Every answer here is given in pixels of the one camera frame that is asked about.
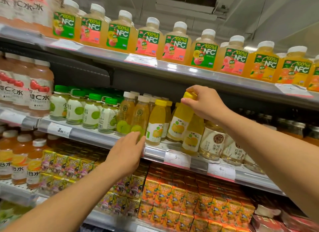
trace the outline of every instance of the orange juice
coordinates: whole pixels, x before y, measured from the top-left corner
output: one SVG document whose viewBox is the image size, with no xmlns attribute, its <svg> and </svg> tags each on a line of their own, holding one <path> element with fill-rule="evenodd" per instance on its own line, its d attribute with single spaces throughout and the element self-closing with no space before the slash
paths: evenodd
<svg viewBox="0 0 319 232">
<path fill-rule="evenodd" d="M 136 54 L 156 57 L 159 41 L 164 36 L 159 31 L 160 21 L 154 17 L 147 18 L 146 26 L 138 29 L 136 36 Z"/>
<path fill-rule="evenodd" d="M 247 61 L 248 52 L 244 51 L 243 36 L 233 36 L 225 49 L 221 49 L 216 56 L 214 68 L 217 72 L 241 76 Z"/>
<path fill-rule="evenodd" d="M 26 184 L 30 189 L 35 189 L 39 186 L 43 150 L 49 148 L 46 143 L 46 139 L 35 139 L 32 142 L 33 147 L 28 153 Z"/>
<path fill-rule="evenodd" d="M 186 35 L 186 31 L 186 23 L 181 21 L 176 22 L 173 31 L 167 33 L 163 40 L 160 40 L 157 59 L 186 65 L 192 42 L 189 36 Z"/>
<path fill-rule="evenodd" d="M 162 133 L 162 138 L 161 140 L 165 140 L 166 139 L 166 135 L 167 135 L 167 131 L 168 131 L 168 127 L 169 127 L 169 123 L 171 121 L 171 106 L 172 106 L 173 102 L 169 101 L 167 99 L 166 101 L 166 107 L 165 107 L 165 123 L 163 125 L 163 133 Z"/>
<path fill-rule="evenodd" d="M 79 42 L 81 29 L 79 5 L 73 0 L 64 0 L 63 6 L 64 8 L 57 8 L 53 13 L 53 37 Z"/>
<path fill-rule="evenodd" d="M 61 6 L 61 0 L 34 0 L 33 24 L 46 37 L 54 38 L 52 32 L 53 11 Z"/>
<path fill-rule="evenodd" d="M 163 125 L 166 117 L 166 101 L 157 99 L 148 121 L 146 131 L 146 144 L 159 145 L 163 133 Z"/>
<path fill-rule="evenodd" d="M 30 71 L 34 67 L 34 59 L 20 56 L 20 65 L 13 70 L 14 85 L 12 101 L 18 109 L 29 109 Z"/>
<path fill-rule="evenodd" d="M 275 43 L 272 41 L 260 42 L 257 50 L 248 55 L 243 76 L 265 82 L 273 82 L 279 57 L 273 54 Z"/>
<path fill-rule="evenodd" d="M 184 141 L 181 148 L 183 153 L 197 156 L 198 147 L 205 129 L 204 119 L 193 115 L 184 135 Z"/>
<path fill-rule="evenodd" d="M 132 25 L 132 14 L 120 10 L 119 19 L 113 20 L 109 24 L 106 49 L 134 53 L 136 35 L 137 31 Z"/>
<path fill-rule="evenodd" d="M 34 116 L 42 117 L 50 112 L 50 96 L 53 92 L 53 72 L 50 62 L 36 59 L 34 68 L 30 69 L 29 109 Z"/>
<path fill-rule="evenodd" d="M 4 131 L 0 140 L 0 180 L 11 178 L 13 148 L 17 145 L 17 130 Z"/>
<path fill-rule="evenodd" d="M 135 95 L 130 92 L 124 92 L 124 100 L 119 107 L 119 113 L 117 116 L 116 133 L 117 135 L 126 135 L 131 131 L 131 123 L 135 109 L 134 98 Z"/>
<path fill-rule="evenodd" d="M 315 57 L 305 87 L 309 91 L 319 92 L 319 55 Z"/>
<path fill-rule="evenodd" d="M 91 4 L 90 14 L 81 18 L 80 43 L 106 48 L 108 22 L 104 15 L 105 9 L 102 6 Z"/>
<path fill-rule="evenodd" d="M 28 153 L 32 150 L 32 136 L 30 134 L 19 135 L 18 144 L 13 149 L 13 158 L 11 166 L 12 183 L 14 185 L 26 183 L 28 175 Z"/>
<path fill-rule="evenodd" d="M 148 107 L 150 99 L 146 96 L 138 96 L 138 103 L 135 106 L 131 132 L 139 131 L 140 137 L 145 135 L 145 131 L 150 117 L 150 111 Z"/>
<path fill-rule="evenodd" d="M 197 100 L 197 95 L 194 93 L 185 92 L 184 98 Z M 167 139 L 169 141 L 176 142 L 184 139 L 186 128 L 191 121 L 193 114 L 193 109 L 187 105 L 181 103 L 178 106 L 167 132 Z"/>
<path fill-rule="evenodd" d="M 2 0 L 0 4 L 0 23 L 11 25 L 14 11 L 14 0 Z"/>
<path fill-rule="evenodd" d="M 214 42 L 216 32 L 212 29 L 203 30 L 202 36 L 191 46 L 191 55 L 187 65 L 213 70 L 218 44 Z"/>
<path fill-rule="evenodd" d="M 275 71 L 274 82 L 305 86 L 312 66 L 312 61 L 304 57 L 306 51 L 305 46 L 289 48 L 287 56 L 282 59 L 283 64 Z"/>
</svg>

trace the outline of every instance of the price tag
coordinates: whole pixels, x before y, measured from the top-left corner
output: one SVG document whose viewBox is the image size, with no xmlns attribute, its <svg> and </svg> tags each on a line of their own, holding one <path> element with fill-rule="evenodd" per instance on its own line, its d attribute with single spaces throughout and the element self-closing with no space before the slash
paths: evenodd
<svg viewBox="0 0 319 232">
<path fill-rule="evenodd" d="M 39 196 L 37 200 L 35 201 L 35 204 L 36 205 L 42 204 L 45 200 L 47 200 L 47 198 Z"/>
<path fill-rule="evenodd" d="M 230 165 L 226 165 L 220 162 L 210 162 L 208 164 L 207 175 L 234 182 L 236 178 L 236 170 L 233 166 Z"/>
<path fill-rule="evenodd" d="M 47 133 L 69 138 L 71 130 L 72 130 L 72 127 L 51 122 L 50 125 L 48 126 Z"/>
<path fill-rule="evenodd" d="M 138 225 L 136 228 L 136 232 L 158 232 L 158 230 L 153 230 L 153 229 Z"/>
<path fill-rule="evenodd" d="M 284 94 L 291 95 L 291 96 L 313 98 L 313 96 L 307 91 L 305 87 L 301 87 L 299 85 L 281 84 L 281 83 L 276 83 L 275 85 Z"/>
<path fill-rule="evenodd" d="M 129 54 L 124 61 L 138 63 L 145 66 L 152 66 L 152 67 L 157 66 L 157 59 L 155 57 L 147 57 L 147 56 L 141 56 L 137 54 Z"/>
<path fill-rule="evenodd" d="M 50 44 L 51 47 L 58 47 L 68 50 L 79 50 L 83 45 L 74 41 L 60 39 Z"/>
<path fill-rule="evenodd" d="M 165 153 L 164 163 L 175 167 L 189 169 L 191 156 L 181 153 L 180 151 L 168 150 Z"/>
<path fill-rule="evenodd" d="M 0 114 L 0 119 L 8 123 L 21 125 L 23 120 L 26 118 L 26 115 L 18 114 L 10 110 L 4 110 Z"/>
</svg>

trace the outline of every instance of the plastic bottle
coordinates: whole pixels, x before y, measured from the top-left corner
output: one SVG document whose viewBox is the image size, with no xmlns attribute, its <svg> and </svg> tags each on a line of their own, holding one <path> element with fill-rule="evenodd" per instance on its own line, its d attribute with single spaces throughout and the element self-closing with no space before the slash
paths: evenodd
<svg viewBox="0 0 319 232">
<path fill-rule="evenodd" d="M 50 112 L 50 96 L 53 91 L 54 75 L 50 62 L 35 60 L 30 70 L 30 103 L 29 109 L 34 116 L 42 117 Z"/>
<path fill-rule="evenodd" d="M 200 39 L 193 42 L 191 55 L 187 65 L 207 70 L 213 70 L 218 44 L 214 42 L 216 32 L 212 29 L 205 29 Z"/>
<path fill-rule="evenodd" d="M 48 134 L 47 146 L 50 148 L 55 148 L 62 139 L 59 136 Z"/>
<path fill-rule="evenodd" d="M 146 131 L 146 144 L 159 145 L 163 133 L 163 124 L 165 123 L 166 116 L 166 101 L 157 99 L 155 107 L 150 115 L 147 131 Z"/>
<path fill-rule="evenodd" d="M 150 117 L 150 110 L 148 106 L 149 101 L 149 97 L 139 95 L 138 103 L 136 104 L 134 109 L 131 132 L 139 131 L 140 137 L 145 135 L 148 119 Z"/>
<path fill-rule="evenodd" d="M 18 144 L 13 149 L 12 158 L 12 183 L 14 185 L 26 183 L 28 175 L 28 153 L 32 150 L 32 136 L 30 134 L 19 135 Z"/>
<path fill-rule="evenodd" d="M 305 86 L 312 65 L 312 61 L 304 57 L 306 52 L 305 46 L 289 48 L 287 56 L 282 59 L 282 66 L 278 66 L 275 71 L 273 81 Z"/>
<path fill-rule="evenodd" d="M 225 49 L 223 48 L 217 53 L 214 70 L 241 76 L 248 57 L 248 52 L 244 51 L 243 48 L 244 41 L 243 36 L 231 37 Z"/>
<path fill-rule="evenodd" d="M 198 147 L 205 129 L 204 119 L 193 115 L 184 135 L 181 151 L 191 156 L 198 155 Z"/>
<path fill-rule="evenodd" d="M 118 116 L 119 109 L 117 106 L 117 100 L 113 98 L 105 98 L 104 104 L 102 104 L 98 129 L 99 132 L 104 134 L 113 133 L 116 128 L 116 118 Z"/>
<path fill-rule="evenodd" d="M 166 100 L 166 107 L 165 107 L 165 123 L 163 124 L 163 132 L 162 132 L 162 138 L 161 140 L 166 139 L 168 127 L 171 121 L 171 106 L 173 102 Z"/>
<path fill-rule="evenodd" d="M 305 87 L 309 91 L 319 92 L 319 55 L 315 57 Z"/>
<path fill-rule="evenodd" d="M 187 24 L 178 21 L 172 32 L 159 41 L 157 59 L 186 65 L 192 40 L 186 35 Z"/>
<path fill-rule="evenodd" d="M 279 57 L 272 51 L 275 43 L 272 41 L 260 42 L 257 50 L 248 55 L 243 77 L 255 80 L 273 82 L 273 77 Z"/>
<path fill-rule="evenodd" d="M 156 57 L 159 41 L 163 34 L 159 31 L 160 21 L 154 17 L 147 18 L 146 26 L 138 29 L 136 54 Z"/>
<path fill-rule="evenodd" d="M 46 37 L 54 38 L 52 32 L 53 11 L 61 6 L 61 0 L 34 0 L 33 24 Z"/>
<path fill-rule="evenodd" d="M 43 150 L 48 148 L 46 143 L 46 139 L 35 139 L 32 142 L 33 147 L 28 153 L 28 170 L 26 178 L 26 185 L 29 189 L 35 189 L 39 186 Z"/>
<path fill-rule="evenodd" d="M 185 92 L 183 97 L 197 100 L 197 95 L 194 93 Z M 166 138 L 173 142 L 184 140 L 186 128 L 192 119 L 193 114 L 194 111 L 192 108 L 180 103 L 172 118 Z"/>
<path fill-rule="evenodd" d="M 14 19 L 11 26 L 18 29 L 36 30 L 32 14 L 34 0 L 14 0 L 14 3 Z"/>
<path fill-rule="evenodd" d="M 138 103 L 138 96 L 139 96 L 139 92 L 134 92 L 134 91 L 131 91 L 130 93 L 134 94 L 134 103 L 135 105 Z"/>
<path fill-rule="evenodd" d="M 106 48 L 108 22 L 104 19 L 105 9 L 91 4 L 90 14 L 81 18 L 80 43 L 88 46 Z"/>
<path fill-rule="evenodd" d="M 85 91 L 72 89 L 71 97 L 67 104 L 66 123 L 70 125 L 80 125 L 83 121 Z"/>
<path fill-rule="evenodd" d="M 135 109 L 134 98 L 135 94 L 124 92 L 124 100 L 120 104 L 119 114 L 117 117 L 117 135 L 126 135 L 131 131 L 131 123 Z"/>
<path fill-rule="evenodd" d="M 2 103 L 12 104 L 12 90 L 13 90 L 13 70 L 16 65 L 19 65 L 19 56 L 12 53 L 5 53 L 6 60 L 0 71 L 1 89 L 0 99 Z"/>
<path fill-rule="evenodd" d="M 132 14 L 120 10 L 119 19 L 110 22 L 106 48 L 124 53 L 134 53 L 136 35 L 137 31 L 132 25 Z"/>
<path fill-rule="evenodd" d="M 97 129 L 102 108 L 101 95 L 90 93 L 89 100 L 84 106 L 83 124 L 86 129 Z"/>
<path fill-rule="evenodd" d="M 19 56 L 19 65 L 13 69 L 12 101 L 18 109 L 29 109 L 30 71 L 34 68 L 34 59 Z"/>
<path fill-rule="evenodd" d="M 67 104 L 70 98 L 67 86 L 55 85 L 54 93 L 50 97 L 50 119 L 64 120 L 67 113 Z"/>
<path fill-rule="evenodd" d="M 199 154 L 206 159 L 217 161 L 224 149 L 226 139 L 227 134 L 220 126 L 206 121 L 204 134 L 199 144 Z"/>
<path fill-rule="evenodd" d="M 13 148 L 17 145 L 17 130 L 4 131 L 0 140 L 0 180 L 11 178 Z"/>
<path fill-rule="evenodd" d="M 79 5 L 73 0 L 63 0 L 63 6 L 64 8 L 58 8 L 53 14 L 54 38 L 79 42 L 81 29 Z"/>
</svg>

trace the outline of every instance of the orange juice box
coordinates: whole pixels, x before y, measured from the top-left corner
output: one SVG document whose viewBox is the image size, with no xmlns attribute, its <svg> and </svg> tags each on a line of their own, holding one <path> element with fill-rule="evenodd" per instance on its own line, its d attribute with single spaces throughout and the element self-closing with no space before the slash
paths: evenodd
<svg viewBox="0 0 319 232">
<path fill-rule="evenodd" d="M 138 171 L 132 174 L 129 187 L 127 188 L 127 197 L 136 199 L 140 199 L 142 197 L 145 177 L 145 174 Z"/>
<path fill-rule="evenodd" d="M 81 157 L 80 170 L 78 173 L 78 178 L 83 178 L 89 174 L 94 169 L 94 161 L 90 158 Z"/>
<path fill-rule="evenodd" d="M 194 210 L 194 214 L 207 219 L 211 209 L 213 194 L 209 189 L 199 189 L 199 198 Z"/>
<path fill-rule="evenodd" d="M 194 221 L 192 227 L 190 228 L 190 232 L 206 232 L 207 225 L 208 219 L 194 215 Z"/>
<path fill-rule="evenodd" d="M 123 214 L 126 204 L 126 197 L 114 194 L 111 210 L 114 214 Z"/>
<path fill-rule="evenodd" d="M 221 232 L 236 232 L 236 227 L 223 223 L 222 225 Z"/>
<path fill-rule="evenodd" d="M 47 174 L 53 173 L 55 152 L 44 150 L 42 155 L 42 172 Z"/>
<path fill-rule="evenodd" d="M 213 193 L 213 200 L 211 204 L 211 210 L 208 214 L 208 218 L 217 222 L 221 222 L 221 218 L 226 208 L 227 200 L 222 197 L 220 193 Z"/>
<path fill-rule="evenodd" d="M 153 207 L 151 214 L 151 223 L 155 225 L 160 225 L 163 223 L 164 217 L 166 214 L 166 208 L 164 207 Z"/>
<path fill-rule="evenodd" d="M 173 210 L 175 212 L 180 212 L 186 189 L 183 182 L 177 183 L 175 185 L 176 186 L 173 186 L 172 191 L 169 195 L 167 209 Z"/>
<path fill-rule="evenodd" d="M 102 210 L 105 210 L 105 211 L 111 211 L 113 199 L 114 199 L 114 193 L 107 192 L 104 195 L 104 197 L 101 199 L 101 201 L 98 203 L 98 207 L 100 207 Z"/>
<path fill-rule="evenodd" d="M 167 202 L 169 198 L 169 194 L 172 191 L 172 185 L 168 184 L 169 181 L 165 179 L 161 179 L 159 181 L 159 186 L 156 191 L 155 199 L 154 199 L 154 206 L 156 207 L 167 207 Z"/>
<path fill-rule="evenodd" d="M 153 211 L 153 205 L 141 202 L 140 208 L 138 210 L 138 218 L 140 220 L 149 221 Z"/>
<path fill-rule="evenodd" d="M 142 194 L 142 201 L 154 205 L 154 199 L 156 196 L 159 182 L 156 177 L 147 175 L 145 185 Z"/>
<path fill-rule="evenodd" d="M 207 232 L 220 232 L 222 227 L 220 222 L 208 220 Z"/>
<path fill-rule="evenodd" d="M 241 207 L 236 219 L 236 226 L 247 228 L 253 217 L 255 207 L 248 199 L 241 199 Z"/>
<path fill-rule="evenodd" d="M 180 214 L 175 230 L 188 232 L 194 220 L 193 215 Z"/>
<path fill-rule="evenodd" d="M 180 216 L 179 212 L 167 210 L 164 221 L 163 221 L 163 226 L 170 229 L 175 229 L 179 216 Z"/>
<path fill-rule="evenodd" d="M 40 172 L 39 190 L 45 195 L 50 195 L 53 185 L 53 175 Z"/>
<path fill-rule="evenodd" d="M 127 198 L 124 216 L 137 217 L 141 199 Z"/>
<path fill-rule="evenodd" d="M 120 181 L 118 181 L 113 186 L 114 193 L 116 193 L 118 195 L 125 196 L 126 192 L 127 192 L 127 189 L 129 188 L 129 184 L 130 184 L 130 181 L 131 181 L 131 176 L 132 175 L 126 176 L 123 179 L 121 179 Z"/>
<path fill-rule="evenodd" d="M 56 153 L 54 157 L 53 173 L 60 177 L 64 177 L 66 172 L 66 163 L 68 161 L 68 154 L 65 152 Z"/>
<path fill-rule="evenodd" d="M 193 215 L 198 198 L 199 192 L 197 190 L 197 187 L 186 185 L 186 193 L 181 205 L 181 212 L 184 214 Z"/>
<path fill-rule="evenodd" d="M 69 156 L 66 162 L 65 176 L 74 180 L 78 179 L 81 159 L 77 155 Z"/>
<path fill-rule="evenodd" d="M 241 207 L 241 202 L 236 196 L 231 194 L 223 194 L 223 198 L 227 200 L 227 203 L 222 215 L 222 223 L 234 225 Z"/>
</svg>

